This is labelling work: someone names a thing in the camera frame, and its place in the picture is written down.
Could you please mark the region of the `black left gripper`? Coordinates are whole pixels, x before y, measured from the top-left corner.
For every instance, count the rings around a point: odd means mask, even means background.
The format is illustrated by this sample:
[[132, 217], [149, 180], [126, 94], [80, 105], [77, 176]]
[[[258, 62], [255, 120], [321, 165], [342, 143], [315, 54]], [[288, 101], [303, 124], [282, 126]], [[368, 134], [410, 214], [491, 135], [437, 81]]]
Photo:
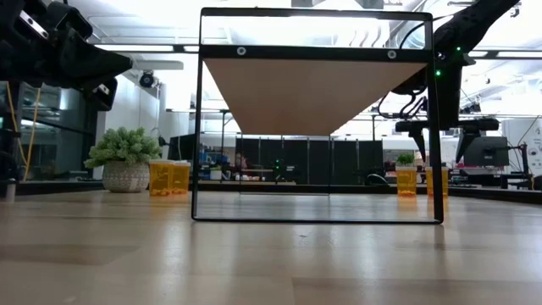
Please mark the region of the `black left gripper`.
[[0, 28], [0, 80], [88, 89], [83, 97], [97, 111], [112, 109], [114, 77], [132, 65], [130, 58], [87, 43], [73, 28], [54, 30], [46, 38], [33, 30]]

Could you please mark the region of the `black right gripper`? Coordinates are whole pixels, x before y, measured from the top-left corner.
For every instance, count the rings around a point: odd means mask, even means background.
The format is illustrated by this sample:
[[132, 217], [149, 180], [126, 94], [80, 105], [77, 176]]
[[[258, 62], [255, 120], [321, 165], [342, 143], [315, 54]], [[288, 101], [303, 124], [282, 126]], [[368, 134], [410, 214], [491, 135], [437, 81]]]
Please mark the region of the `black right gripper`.
[[459, 163], [473, 141], [481, 137], [481, 130], [498, 130], [497, 119], [459, 120], [460, 96], [462, 85], [462, 66], [443, 69], [422, 69], [408, 80], [401, 83], [395, 94], [416, 96], [416, 92], [428, 89], [426, 120], [403, 120], [395, 125], [396, 131], [409, 131], [418, 146], [421, 158], [426, 162], [426, 149], [422, 129], [430, 129], [432, 125], [438, 130], [463, 128], [456, 149], [456, 162]]

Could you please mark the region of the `long white ceiling light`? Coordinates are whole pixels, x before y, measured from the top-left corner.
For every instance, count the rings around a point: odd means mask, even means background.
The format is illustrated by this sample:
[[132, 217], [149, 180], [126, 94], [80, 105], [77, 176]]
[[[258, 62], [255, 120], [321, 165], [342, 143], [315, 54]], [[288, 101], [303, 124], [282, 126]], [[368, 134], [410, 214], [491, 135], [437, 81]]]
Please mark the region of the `long white ceiling light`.
[[471, 58], [478, 59], [542, 59], [542, 50], [521, 51], [521, 50], [491, 50], [491, 51], [471, 51]]
[[118, 53], [198, 53], [197, 45], [96, 44], [96, 47]]

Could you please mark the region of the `black computer monitor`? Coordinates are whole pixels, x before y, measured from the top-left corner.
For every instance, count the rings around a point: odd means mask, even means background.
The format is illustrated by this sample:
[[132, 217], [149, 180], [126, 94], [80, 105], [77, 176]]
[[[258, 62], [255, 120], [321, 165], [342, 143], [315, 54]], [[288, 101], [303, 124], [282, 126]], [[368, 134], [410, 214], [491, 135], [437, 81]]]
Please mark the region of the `black computer monitor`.
[[481, 136], [473, 140], [463, 155], [466, 166], [504, 167], [509, 165], [508, 140], [504, 136]]

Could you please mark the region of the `white printed board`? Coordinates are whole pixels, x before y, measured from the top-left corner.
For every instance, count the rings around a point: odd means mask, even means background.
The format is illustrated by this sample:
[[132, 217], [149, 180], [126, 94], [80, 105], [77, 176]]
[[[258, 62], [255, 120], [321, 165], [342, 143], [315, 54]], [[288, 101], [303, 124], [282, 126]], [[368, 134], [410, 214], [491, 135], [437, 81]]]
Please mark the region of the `white printed board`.
[[527, 144], [529, 170], [534, 176], [542, 175], [542, 119], [506, 119], [501, 129], [511, 146]]

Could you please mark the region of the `black partition panels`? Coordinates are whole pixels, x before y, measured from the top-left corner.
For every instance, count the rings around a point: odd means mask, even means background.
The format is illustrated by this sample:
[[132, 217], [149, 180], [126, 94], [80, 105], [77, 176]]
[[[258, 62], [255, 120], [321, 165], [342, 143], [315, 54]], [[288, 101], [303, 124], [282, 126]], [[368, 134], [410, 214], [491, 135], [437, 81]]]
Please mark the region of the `black partition panels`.
[[383, 142], [348, 141], [346, 139], [301, 140], [241, 139], [235, 140], [235, 155], [247, 160], [245, 175], [274, 181], [276, 158], [296, 166], [296, 185], [354, 186], [365, 183], [369, 174], [383, 171]]

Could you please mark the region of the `green plant in white pot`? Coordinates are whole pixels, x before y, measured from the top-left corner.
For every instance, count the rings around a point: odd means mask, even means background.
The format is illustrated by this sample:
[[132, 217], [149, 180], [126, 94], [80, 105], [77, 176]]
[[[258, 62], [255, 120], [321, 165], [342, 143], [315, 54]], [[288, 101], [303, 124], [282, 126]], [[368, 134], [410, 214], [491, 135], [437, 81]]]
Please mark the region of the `green plant in white pot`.
[[143, 127], [108, 129], [90, 148], [84, 162], [88, 169], [102, 167], [103, 187], [115, 193], [139, 193], [149, 186], [149, 162], [161, 153], [158, 141]]

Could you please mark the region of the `dark background monitor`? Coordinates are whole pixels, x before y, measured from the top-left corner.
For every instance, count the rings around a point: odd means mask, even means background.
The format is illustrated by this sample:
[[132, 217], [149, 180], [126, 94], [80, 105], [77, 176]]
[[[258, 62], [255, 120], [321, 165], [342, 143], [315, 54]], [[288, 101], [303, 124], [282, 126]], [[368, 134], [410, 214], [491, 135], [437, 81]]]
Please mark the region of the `dark background monitor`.
[[174, 161], [192, 160], [196, 135], [174, 136], [169, 141], [168, 159]]

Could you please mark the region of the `black frame wooden shelf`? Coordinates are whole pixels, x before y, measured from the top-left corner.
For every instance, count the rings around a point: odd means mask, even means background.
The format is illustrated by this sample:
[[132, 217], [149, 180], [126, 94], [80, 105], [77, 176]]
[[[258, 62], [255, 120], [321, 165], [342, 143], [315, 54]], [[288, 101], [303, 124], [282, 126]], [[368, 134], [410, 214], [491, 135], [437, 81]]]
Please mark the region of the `black frame wooden shelf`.
[[207, 103], [196, 101], [191, 217], [200, 221], [437, 225], [436, 190], [418, 209], [393, 186], [265, 181], [235, 165], [235, 140], [363, 140], [346, 126], [418, 71], [434, 68], [428, 13], [311, 8], [204, 8], [197, 80], [212, 80], [234, 126], [223, 179], [202, 159]]

